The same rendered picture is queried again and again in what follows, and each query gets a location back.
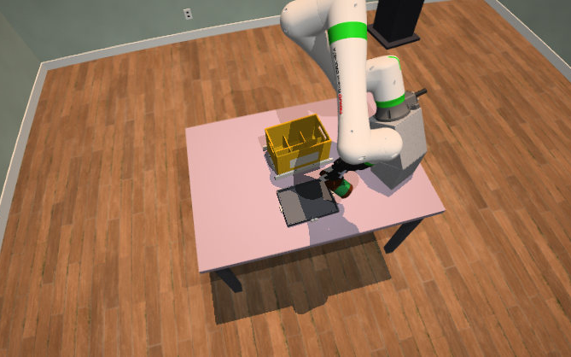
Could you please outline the yellow open crate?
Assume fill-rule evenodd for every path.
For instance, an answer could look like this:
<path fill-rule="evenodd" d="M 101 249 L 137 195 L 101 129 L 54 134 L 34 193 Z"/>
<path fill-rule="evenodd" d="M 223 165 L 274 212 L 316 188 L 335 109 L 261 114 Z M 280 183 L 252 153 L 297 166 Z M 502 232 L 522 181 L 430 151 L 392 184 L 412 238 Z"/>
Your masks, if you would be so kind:
<path fill-rule="evenodd" d="M 329 159 L 332 140 L 317 114 L 265 128 L 265 137 L 277 175 Z"/>

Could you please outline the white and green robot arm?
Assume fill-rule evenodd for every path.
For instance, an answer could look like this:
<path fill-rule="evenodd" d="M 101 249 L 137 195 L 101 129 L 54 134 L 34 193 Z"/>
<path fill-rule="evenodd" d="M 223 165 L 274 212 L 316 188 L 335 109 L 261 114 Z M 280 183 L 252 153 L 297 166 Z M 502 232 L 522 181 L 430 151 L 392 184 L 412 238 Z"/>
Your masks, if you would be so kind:
<path fill-rule="evenodd" d="M 339 157 L 358 170 L 395 159 L 402 138 L 391 128 L 370 129 L 366 87 L 380 122 L 401 120 L 420 108 L 417 97 L 427 89 L 405 92 L 397 56 L 366 60 L 366 0 L 295 0 L 284 7 L 280 25 L 336 91 Z"/>

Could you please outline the brown bottle with green label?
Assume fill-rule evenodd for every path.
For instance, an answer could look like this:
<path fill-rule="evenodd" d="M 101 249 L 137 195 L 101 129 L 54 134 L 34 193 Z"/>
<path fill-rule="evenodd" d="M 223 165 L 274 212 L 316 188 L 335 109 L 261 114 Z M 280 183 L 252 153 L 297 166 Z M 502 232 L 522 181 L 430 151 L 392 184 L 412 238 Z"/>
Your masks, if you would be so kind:
<path fill-rule="evenodd" d="M 325 173 L 326 172 L 322 170 L 319 175 L 322 176 Z M 328 179 L 324 182 L 327 188 L 332 190 L 337 196 L 341 197 L 342 199 L 349 197 L 353 191 L 353 186 L 345 179 L 337 179 L 335 181 L 330 181 Z"/>

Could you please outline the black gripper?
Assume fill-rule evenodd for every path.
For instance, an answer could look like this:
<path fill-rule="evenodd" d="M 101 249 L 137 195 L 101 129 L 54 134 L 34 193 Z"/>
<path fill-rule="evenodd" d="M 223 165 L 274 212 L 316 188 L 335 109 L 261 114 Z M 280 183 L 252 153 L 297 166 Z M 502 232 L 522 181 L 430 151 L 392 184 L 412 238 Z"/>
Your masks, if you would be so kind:
<path fill-rule="evenodd" d="M 321 177 L 319 177 L 319 179 L 322 180 L 323 182 L 328 179 L 330 181 L 335 181 L 337 179 L 344 179 L 343 177 L 344 173 L 358 170 L 355 167 L 353 167 L 352 164 L 348 164 L 346 162 L 343 163 L 343 162 L 344 161 L 341 158 L 335 160 L 332 166 L 324 169 L 326 173 Z"/>

